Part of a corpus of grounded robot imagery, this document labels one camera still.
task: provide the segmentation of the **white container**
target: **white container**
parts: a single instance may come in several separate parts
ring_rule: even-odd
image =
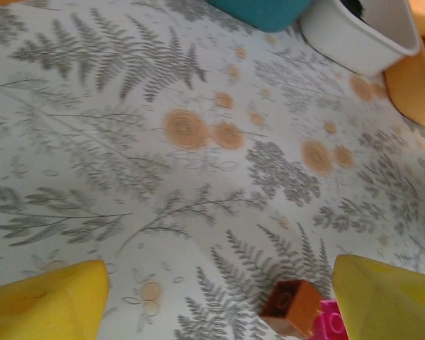
[[[363,20],[340,0],[316,0],[300,19],[305,38],[326,57],[364,76],[375,76],[420,50],[407,0],[361,0]]]

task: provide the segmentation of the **dark contents in bin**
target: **dark contents in bin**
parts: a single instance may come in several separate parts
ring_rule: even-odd
[[[359,0],[340,0],[342,4],[350,11],[355,17],[362,19],[363,6]]]

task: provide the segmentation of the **pink toy block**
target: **pink toy block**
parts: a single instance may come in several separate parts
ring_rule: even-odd
[[[349,340],[336,300],[321,301],[321,314],[313,323],[309,340]]]

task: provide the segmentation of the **floor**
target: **floor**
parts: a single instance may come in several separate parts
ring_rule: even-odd
[[[274,339],[339,254],[425,273],[425,129],[382,77],[196,0],[0,8],[0,285],[103,259],[99,339]]]

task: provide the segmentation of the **teal object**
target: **teal object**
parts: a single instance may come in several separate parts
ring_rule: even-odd
[[[312,0],[208,0],[213,6],[265,32],[291,25]]]

